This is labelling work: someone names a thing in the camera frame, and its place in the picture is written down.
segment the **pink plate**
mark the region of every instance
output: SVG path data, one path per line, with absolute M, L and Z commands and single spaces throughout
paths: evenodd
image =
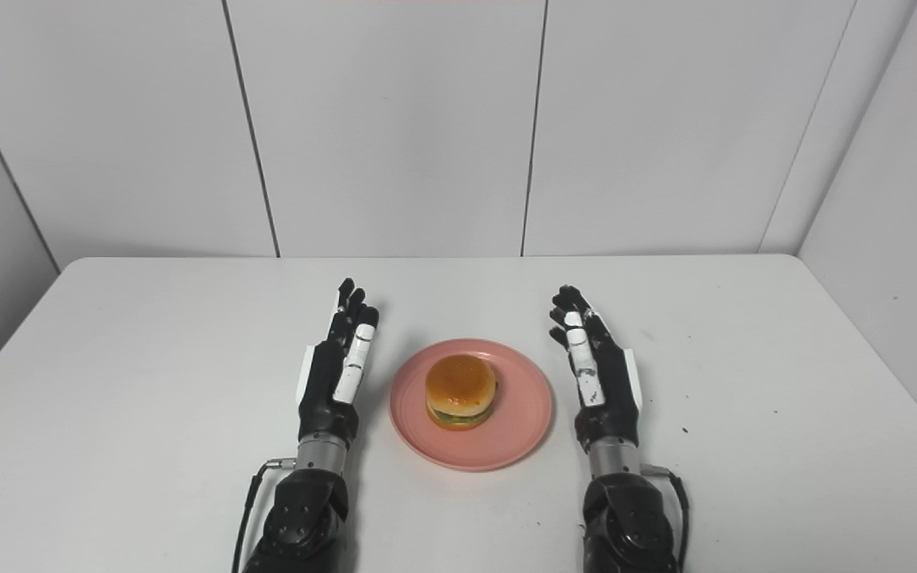
M 445 356 L 470 354 L 486 360 L 498 378 L 494 413 L 468 431 L 447 431 L 427 415 L 427 371 Z M 417 454 L 447 468 L 487 471 L 531 452 L 550 425 L 550 388 L 528 358 L 506 345 L 456 338 L 421 349 L 392 382 L 392 423 Z

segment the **white table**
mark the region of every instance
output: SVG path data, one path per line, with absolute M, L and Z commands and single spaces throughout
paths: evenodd
M 801 262 L 752 255 L 76 262 L 0 354 L 0 572 L 227 571 L 250 475 L 295 452 L 302 349 L 346 275 L 381 309 L 346 471 L 357 573 L 579 570 L 561 283 L 636 349 L 643 459 L 688 486 L 690 571 L 917 570 L 917 406 Z M 449 337 L 546 374 L 530 457 L 468 474 L 397 438 L 392 374 Z

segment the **bottom bun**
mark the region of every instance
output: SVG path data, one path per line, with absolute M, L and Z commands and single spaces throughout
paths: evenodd
M 433 407 L 430 407 L 428 404 L 427 415 L 430 416 L 430 420 L 433 420 L 435 424 L 444 429 L 448 429 L 449 431 L 466 431 L 466 429 L 473 429 L 485 422 L 487 418 L 490 417 L 490 413 L 493 409 L 494 406 L 491 405 L 476 416 L 451 416 L 434 410 Z

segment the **fingertip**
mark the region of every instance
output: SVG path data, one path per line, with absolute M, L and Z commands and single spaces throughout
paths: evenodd
M 554 338 L 554 341 L 557 344 L 560 344 L 564 349 L 568 349 L 568 335 L 564 333 L 564 330 L 558 326 L 554 326 L 553 329 L 549 330 L 550 338 Z
M 366 307 L 360 312 L 360 324 L 370 324 L 374 329 L 381 319 L 381 313 L 374 307 Z

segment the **toy hamburger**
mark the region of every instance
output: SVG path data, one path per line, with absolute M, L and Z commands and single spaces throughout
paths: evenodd
M 427 414 L 449 431 L 475 428 L 490 417 L 497 390 L 494 370 L 485 360 L 448 356 L 427 372 Z

